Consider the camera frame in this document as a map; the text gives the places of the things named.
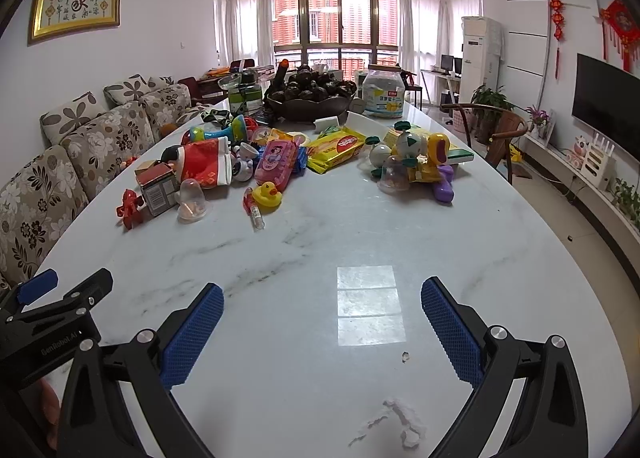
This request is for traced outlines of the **red toy figure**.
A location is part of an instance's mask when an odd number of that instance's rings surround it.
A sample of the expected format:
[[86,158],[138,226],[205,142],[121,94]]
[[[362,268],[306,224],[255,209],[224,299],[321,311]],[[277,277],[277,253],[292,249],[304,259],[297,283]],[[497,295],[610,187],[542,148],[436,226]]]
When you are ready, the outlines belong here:
[[116,209],[116,215],[122,220],[126,230],[143,223],[142,207],[144,199],[137,192],[126,189],[122,194],[122,204]]

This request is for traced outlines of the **small cardboard box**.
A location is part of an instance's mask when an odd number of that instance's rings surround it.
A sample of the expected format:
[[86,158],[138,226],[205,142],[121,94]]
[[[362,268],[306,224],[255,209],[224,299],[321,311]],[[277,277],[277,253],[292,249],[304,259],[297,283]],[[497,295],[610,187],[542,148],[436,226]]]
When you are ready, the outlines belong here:
[[178,203],[178,181],[174,170],[166,163],[157,162],[137,170],[136,179],[142,197],[153,217],[175,207]]

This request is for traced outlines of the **floral patterned sofa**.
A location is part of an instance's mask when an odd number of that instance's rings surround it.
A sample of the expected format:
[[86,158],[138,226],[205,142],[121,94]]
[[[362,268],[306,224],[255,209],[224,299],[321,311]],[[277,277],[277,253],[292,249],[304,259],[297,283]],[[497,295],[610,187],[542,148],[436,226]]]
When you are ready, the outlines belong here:
[[48,147],[1,187],[1,289],[32,278],[70,224],[128,163],[206,109],[186,83],[134,74],[40,117]]

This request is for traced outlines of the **clear plastic dome capsule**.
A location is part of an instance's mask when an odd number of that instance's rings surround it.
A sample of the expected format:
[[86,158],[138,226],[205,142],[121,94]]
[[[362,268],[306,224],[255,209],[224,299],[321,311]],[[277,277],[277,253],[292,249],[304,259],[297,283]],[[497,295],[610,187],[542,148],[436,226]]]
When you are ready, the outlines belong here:
[[193,223],[202,219],[207,204],[201,185],[193,178],[185,179],[179,189],[178,216],[181,222]]

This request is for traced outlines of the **white tv cabinet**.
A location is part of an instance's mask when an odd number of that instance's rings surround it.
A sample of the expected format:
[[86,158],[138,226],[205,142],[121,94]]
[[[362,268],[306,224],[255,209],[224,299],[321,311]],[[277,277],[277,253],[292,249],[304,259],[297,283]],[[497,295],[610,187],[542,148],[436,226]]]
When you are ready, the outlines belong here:
[[611,193],[590,184],[562,153],[545,148],[529,134],[518,142],[518,149],[524,161],[563,192],[567,201],[582,213],[623,267],[634,290],[639,292],[639,232],[616,207]]

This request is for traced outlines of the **small tube with red cap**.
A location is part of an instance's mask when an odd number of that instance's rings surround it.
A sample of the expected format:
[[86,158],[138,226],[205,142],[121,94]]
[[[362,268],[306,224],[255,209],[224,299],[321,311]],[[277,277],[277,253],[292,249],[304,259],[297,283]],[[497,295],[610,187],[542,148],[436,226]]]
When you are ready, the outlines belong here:
[[253,197],[253,188],[247,187],[243,195],[243,207],[252,222],[254,230],[263,230],[265,222],[262,218],[262,212],[259,210],[257,202]]

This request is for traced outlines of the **white wifi router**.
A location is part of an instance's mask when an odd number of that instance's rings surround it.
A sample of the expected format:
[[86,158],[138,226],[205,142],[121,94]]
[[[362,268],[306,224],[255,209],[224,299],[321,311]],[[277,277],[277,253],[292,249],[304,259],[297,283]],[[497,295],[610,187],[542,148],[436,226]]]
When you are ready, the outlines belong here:
[[615,145],[611,140],[595,132],[582,163],[582,177],[602,191],[608,189],[614,179],[614,149]]

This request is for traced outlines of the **yellow rubber duck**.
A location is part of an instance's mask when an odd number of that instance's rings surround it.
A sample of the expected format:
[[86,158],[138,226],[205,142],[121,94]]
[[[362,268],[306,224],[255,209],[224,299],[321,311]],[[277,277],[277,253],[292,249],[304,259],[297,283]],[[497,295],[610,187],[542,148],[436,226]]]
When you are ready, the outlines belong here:
[[252,198],[262,211],[272,212],[280,207],[282,192],[275,183],[266,181],[253,189]]

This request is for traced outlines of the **yellow purple duck toy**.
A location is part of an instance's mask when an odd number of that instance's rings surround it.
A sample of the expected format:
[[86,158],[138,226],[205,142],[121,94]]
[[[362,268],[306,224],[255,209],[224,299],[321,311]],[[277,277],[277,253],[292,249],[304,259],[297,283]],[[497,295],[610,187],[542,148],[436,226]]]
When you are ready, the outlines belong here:
[[419,155],[416,159],[404,159],[409,181],[411,184],[430,185],[436,201],[452,204],[454,189],[451,181],[454,170],[448,163],[449,138],[442,133],[424,137],[427,143],[425,155]]

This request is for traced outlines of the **clear capsule near duck toy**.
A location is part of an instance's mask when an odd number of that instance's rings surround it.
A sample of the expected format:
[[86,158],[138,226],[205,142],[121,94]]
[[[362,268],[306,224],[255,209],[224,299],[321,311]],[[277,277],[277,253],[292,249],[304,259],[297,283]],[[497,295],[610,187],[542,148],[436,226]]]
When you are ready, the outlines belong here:
[[381,167],[378,188],[386,193],[398,193],[407,191],[409,187],[407,167],[402,164],[401,158],[398,158],[397,155],[391,155]]

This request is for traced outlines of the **pink toy case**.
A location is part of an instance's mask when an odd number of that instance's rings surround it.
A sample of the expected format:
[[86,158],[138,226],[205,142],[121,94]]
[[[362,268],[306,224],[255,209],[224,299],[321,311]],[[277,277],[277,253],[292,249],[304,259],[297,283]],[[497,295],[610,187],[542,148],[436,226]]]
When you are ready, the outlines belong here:
[[259,160],[255,179],[258,184],[273,183],[283,192],[291,178],[298,146],[292,140],[271,140]]

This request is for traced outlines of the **white green ball toy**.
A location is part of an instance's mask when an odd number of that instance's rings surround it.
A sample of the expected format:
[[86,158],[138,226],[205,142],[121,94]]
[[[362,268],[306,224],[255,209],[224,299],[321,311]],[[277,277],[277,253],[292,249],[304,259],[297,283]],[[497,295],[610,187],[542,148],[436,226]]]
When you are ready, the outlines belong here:
[[395,148],[403,159],[416,159],[419,155],[425,155],[427,149],[426,138],[411,130],[408,121],[398,121],[394,124],[398,134]]

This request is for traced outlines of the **black television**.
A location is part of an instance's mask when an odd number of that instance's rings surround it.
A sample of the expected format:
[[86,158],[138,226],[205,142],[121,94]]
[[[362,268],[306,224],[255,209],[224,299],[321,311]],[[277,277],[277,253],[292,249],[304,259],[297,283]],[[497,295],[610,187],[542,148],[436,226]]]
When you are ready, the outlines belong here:
[[639,160],[640,80],[610,64],[577,55],[572,115]]

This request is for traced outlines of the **green potted plant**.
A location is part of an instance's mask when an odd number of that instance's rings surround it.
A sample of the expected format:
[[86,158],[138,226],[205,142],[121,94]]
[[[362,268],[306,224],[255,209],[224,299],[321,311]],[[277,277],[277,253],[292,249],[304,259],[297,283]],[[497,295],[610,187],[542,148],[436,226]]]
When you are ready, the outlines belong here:
[[475,104],[473,113],[480,121],[496,121],[502,111],[512,111],[514,108],[506,99],[502,86],[497,89],[491,89],[485,84],[478,86],[473,92],[471,102]]

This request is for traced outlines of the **yellow biscuit package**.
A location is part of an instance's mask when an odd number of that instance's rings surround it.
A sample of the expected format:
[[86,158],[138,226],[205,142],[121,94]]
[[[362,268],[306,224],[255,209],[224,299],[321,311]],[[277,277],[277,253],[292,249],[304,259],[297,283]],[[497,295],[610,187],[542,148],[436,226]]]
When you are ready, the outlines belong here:
[[307,167],[318,174],[324,174],[353,158],[365,142],[366,137],[362,134],[345,126],[340,127],[311,141],[307,146]]

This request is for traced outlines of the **dark fruit bowl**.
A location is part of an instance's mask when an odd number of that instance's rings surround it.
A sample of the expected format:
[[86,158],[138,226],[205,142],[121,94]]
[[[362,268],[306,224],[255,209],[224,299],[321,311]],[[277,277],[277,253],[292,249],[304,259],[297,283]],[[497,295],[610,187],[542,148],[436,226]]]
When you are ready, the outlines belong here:
[[262,105],[270,126],[280,121],[309,124],[339,118],[348,111],[356,94],[357,85],[352,80],[337,80],[333,73],[320,73],[306,64],[288,74],[288,59],[283,59],[277,65]]

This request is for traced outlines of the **large clear plastic jar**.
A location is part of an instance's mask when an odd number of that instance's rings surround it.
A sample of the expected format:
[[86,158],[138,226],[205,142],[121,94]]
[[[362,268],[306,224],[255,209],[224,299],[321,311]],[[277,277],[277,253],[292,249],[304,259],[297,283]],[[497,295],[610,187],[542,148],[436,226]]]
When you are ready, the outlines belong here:
[[370,64],[362,83],[364,112],[378,118],[401,118],[406,86],[399,66]]

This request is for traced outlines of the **white floor air conditioner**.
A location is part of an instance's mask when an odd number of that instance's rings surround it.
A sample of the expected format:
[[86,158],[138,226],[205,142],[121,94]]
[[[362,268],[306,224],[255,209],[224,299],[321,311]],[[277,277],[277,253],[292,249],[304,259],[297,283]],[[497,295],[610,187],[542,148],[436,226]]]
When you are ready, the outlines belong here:
[[470,102],[480,86],[496,90],[503,46],[502,25],[485,17],[463,17],[460,96]]

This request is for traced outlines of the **red chinese knot decoration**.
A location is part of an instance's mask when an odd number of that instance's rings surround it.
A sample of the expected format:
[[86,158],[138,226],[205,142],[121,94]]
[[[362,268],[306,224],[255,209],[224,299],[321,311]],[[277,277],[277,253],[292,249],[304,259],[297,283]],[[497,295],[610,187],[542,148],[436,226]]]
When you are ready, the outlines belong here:
[[602,58],[608,62],[610,48],[622,60],[623,70],[631,73],[639,61],[640,30],[625,3],[613,0],[606,8],[599,9],[602,31]]

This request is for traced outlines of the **gold framed wall picture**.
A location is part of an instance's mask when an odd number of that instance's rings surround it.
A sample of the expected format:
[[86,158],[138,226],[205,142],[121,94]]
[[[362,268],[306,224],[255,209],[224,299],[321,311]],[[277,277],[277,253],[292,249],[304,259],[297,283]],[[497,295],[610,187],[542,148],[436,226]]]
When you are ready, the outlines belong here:
[[120,0],[32,0],[28,43],[119,25]]

